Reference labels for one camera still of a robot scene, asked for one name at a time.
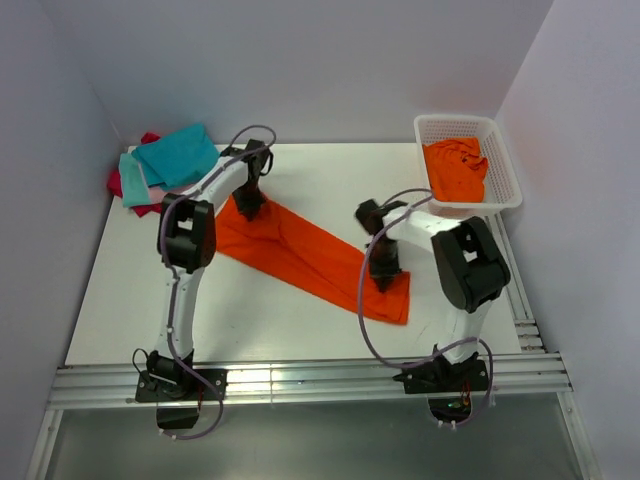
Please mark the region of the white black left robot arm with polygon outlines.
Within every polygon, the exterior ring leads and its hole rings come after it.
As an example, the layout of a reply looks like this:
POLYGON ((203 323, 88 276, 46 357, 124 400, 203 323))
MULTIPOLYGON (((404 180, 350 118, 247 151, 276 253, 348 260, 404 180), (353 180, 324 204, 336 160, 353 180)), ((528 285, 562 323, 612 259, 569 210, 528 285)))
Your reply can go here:
POLYGON ((230 145, 201 180, 163 199, 157 249, 169 271, 167 299, 146 367, 172 399, 187 397, 198 382, 193 373, 193 322, 199 285, 217 249, 216 213, 231 200, 241 216, 253 220, 266 203, 259 180, 272 164, 270 145, 263 141, 251 139, 243 148, 230 145))

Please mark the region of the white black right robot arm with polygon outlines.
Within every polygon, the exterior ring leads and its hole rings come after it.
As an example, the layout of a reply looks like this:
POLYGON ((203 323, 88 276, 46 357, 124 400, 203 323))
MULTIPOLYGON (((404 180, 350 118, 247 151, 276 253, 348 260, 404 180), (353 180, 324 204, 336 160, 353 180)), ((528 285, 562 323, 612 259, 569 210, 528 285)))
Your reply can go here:
POLYGON ((487 223, 472 216, 447 219, 400 200, 369 199, 355 218, 370 235, 359 279, 372 279, 377 292, 390 292, 400 277, 398 245, 433 255, 438 279, 451 308, 445 337, 424 360, 398 363, 394 379, 408 393, 444 393, 491 387, 491 364, 479 357, 481 330, 492 304, 511 281, 510 269, 487 223))

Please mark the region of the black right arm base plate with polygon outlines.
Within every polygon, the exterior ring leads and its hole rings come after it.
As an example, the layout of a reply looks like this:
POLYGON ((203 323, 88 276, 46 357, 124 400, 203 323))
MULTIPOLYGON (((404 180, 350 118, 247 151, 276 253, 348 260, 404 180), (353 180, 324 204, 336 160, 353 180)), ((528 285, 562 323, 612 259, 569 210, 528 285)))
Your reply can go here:
POLYGON ((454 428, 471 418, 473 393, 483 391, 487 405, 493 378, 492 370, 475 353, 455 364, 439 356, 423 366, 402 369, 393 380, 403 385, 407 395, 427 395, 437 423, 454 428))

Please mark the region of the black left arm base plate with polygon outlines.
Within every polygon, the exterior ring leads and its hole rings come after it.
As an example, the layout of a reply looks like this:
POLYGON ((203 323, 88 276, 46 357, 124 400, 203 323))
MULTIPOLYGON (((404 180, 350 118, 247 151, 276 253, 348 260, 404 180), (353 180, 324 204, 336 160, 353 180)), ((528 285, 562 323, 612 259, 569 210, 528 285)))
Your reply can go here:
POLYGON ((147 371, 139 375, 134 401, 156 406, 156 423, 165 430, 190 430, 200 417, 205 401, 216 401, 216 395, 200 380, 187 376, 182 386, 161 382, 147 371))

